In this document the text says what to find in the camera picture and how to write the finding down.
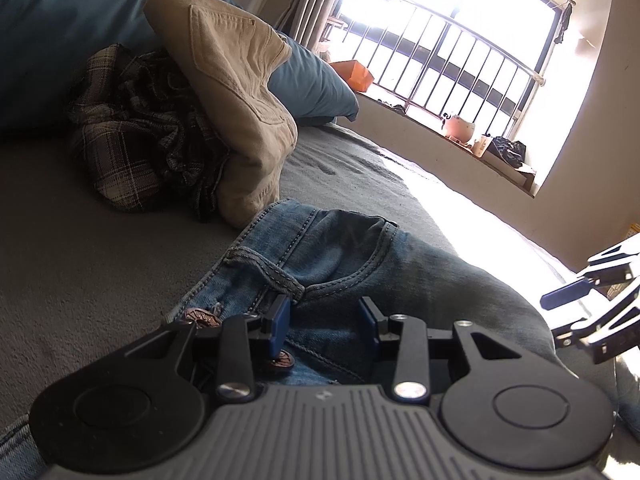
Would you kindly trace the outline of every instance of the curtain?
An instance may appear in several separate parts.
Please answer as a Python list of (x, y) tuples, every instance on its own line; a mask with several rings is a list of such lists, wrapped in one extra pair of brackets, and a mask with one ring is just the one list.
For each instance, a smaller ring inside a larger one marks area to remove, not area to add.
[(276, 23), (276, 28), (286, 31), (290, 37), (313, 49), (334, 8), (336, 0), (293, 0)]

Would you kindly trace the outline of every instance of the window railing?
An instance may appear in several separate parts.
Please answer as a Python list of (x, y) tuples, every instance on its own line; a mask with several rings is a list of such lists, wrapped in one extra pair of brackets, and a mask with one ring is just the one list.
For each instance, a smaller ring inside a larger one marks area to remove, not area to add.
[(402, 17), (385, 28), (341, 14), (346, 30), (330, 33), (342, 42), (344, 59), (374, 75), (374, 96), (427, 126), (446, 112), (475, 123), (477, 133), (509, 137), (544, 78), (451, 16), (410, 0), (396, 5)]

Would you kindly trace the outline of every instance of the bright sky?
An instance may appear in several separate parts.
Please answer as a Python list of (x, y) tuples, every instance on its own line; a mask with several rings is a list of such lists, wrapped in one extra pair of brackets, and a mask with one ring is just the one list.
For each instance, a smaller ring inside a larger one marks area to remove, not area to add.
[[(534, 68), (555, 12), (541, 0), (413, 0), (456, 19)], [(409, 20), (411, 9), (385, 0), (344, 0), (343, 14), (384, 28)]]

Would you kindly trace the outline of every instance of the metal screw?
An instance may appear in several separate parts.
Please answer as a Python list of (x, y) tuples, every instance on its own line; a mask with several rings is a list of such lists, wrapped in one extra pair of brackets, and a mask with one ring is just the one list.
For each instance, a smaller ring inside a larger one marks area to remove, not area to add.
[(427, 387), (424, 384), (407, 381), (396, 384), (394, 393), (403, 399), (420, 399), (427, 394)]
[(225, 399), (244, 399), (251, 395), (251, 388), (242, 383), (224, 383), (218, 386), (218, 395)]

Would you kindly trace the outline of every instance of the window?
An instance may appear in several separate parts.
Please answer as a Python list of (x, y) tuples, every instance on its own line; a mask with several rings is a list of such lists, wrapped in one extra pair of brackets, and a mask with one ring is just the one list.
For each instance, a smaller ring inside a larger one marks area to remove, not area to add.
[(332, 59), (357, 59), (367, 94), (431, 127), (443, 113), (509, 136), (536, 85), (561, 15), (548, 0), (340, 0)]

